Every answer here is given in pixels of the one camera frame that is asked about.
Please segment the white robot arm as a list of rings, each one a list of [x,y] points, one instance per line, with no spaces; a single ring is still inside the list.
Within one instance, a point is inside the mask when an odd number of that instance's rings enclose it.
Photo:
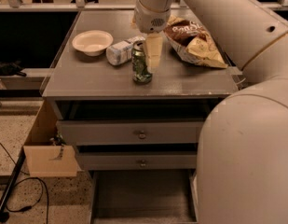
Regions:
[[[288,21],[256,0],[184,0],[249,87],[206,119],[197,157],[198,224],[288,224]],[[137,0],[144,33],[171,0]]]

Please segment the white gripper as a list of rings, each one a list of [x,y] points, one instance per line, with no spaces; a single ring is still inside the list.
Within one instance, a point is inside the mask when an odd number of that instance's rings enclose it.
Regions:
[[[141,33],[149,34],[144,41],[144,53],[149,70],[155,70],[161,58],[163,38],[161,31],[167,25],[171,11],[153,11],[146,8],[139,0],[134,9],[134,20]]]

